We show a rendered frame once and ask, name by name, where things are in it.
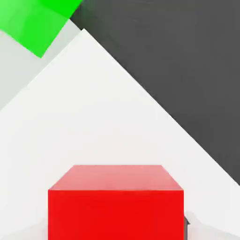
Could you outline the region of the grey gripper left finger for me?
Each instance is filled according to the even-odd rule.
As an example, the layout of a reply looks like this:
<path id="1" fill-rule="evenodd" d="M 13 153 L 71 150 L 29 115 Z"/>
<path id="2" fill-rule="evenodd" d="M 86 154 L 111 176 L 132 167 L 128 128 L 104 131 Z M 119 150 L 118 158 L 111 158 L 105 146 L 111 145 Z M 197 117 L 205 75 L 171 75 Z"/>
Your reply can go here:
<path id="1" fill-rule="evenodd" d="M 17 240 L 48 240 L 48 221 L 43 218 L 38 224 L 21 230 Z"/>

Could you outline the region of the small green cube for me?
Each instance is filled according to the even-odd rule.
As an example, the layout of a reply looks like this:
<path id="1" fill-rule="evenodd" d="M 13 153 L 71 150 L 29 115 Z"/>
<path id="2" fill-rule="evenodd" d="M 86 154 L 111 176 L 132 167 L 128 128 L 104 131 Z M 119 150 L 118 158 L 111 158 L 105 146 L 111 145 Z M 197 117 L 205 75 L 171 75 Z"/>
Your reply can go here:
<path id="1" fill-rule="evenodd" d="M 0 0 L 0 30 L 43 57 L 82 0 Z"/>

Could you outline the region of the small red cube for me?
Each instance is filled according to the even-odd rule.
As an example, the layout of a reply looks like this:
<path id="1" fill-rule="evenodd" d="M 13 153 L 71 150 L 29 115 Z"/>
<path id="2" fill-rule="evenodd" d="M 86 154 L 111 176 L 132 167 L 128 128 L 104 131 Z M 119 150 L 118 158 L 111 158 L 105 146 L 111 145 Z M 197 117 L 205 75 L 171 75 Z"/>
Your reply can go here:
<path id="1" fill-rule="evenodd" d="M 74 165 L 48 190 L 48 240 L 184 240 L 184 226 L 160 165 Z"/>

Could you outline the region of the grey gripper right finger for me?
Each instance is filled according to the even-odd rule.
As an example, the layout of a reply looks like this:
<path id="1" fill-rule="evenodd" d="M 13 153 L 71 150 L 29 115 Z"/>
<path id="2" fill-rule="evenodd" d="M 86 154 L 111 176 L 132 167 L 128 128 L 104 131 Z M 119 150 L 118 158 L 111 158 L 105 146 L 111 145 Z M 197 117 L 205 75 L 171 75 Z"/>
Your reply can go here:
<path id="1" fill-rule="evenodd" d="M 193 212 L 185 212 L 187 237 L 185 240 L 240 240 L 239 236 L 203 224 Z"/>

